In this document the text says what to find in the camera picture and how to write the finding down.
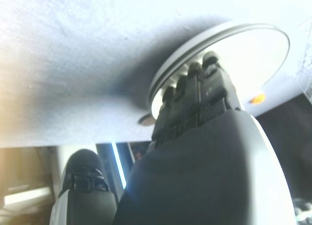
fluorescent light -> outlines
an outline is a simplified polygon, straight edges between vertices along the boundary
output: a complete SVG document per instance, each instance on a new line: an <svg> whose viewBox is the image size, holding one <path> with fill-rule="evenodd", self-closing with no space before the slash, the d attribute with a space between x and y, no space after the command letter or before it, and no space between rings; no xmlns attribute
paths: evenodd
<svg viewBox="0 0 312 225"><path fill-rule="evenodd" d="M50 194L51 190L49 187L42 187L35 190L7 195L4 197L4 204L10 205L14 203L24 202L38 197L48 196Z"/></svg>
<svg viewBox="0 0 312 225"><path fill-rule="evenodd" d="M117 163L117 167L118 167L118 171L119 171L119 176L121 179L121 183L122 183L122 187L125 189L127 182L126 182L126 178L125 175L123 174L123 170L122 170L122 165L121 165L121 161L119 158L119 154L118 154L118 150L117 150L117 146L115 142L112 142L112 147L113 147L113 151L114 151L114 155L115 155L115 159L116 159L116 163Z"/></svg>

small orange object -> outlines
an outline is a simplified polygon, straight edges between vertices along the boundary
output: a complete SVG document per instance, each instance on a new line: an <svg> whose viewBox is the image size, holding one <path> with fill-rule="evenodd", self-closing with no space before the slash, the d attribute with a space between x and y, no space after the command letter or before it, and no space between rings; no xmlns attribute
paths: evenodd
<svg viewBox="0 0 312 225"><path fill-rule="evenodd" d="M258 105L265 101L265 94L259 94L258 96L254 97L252 100L250 100L250 103L254 105Z"/></svg>

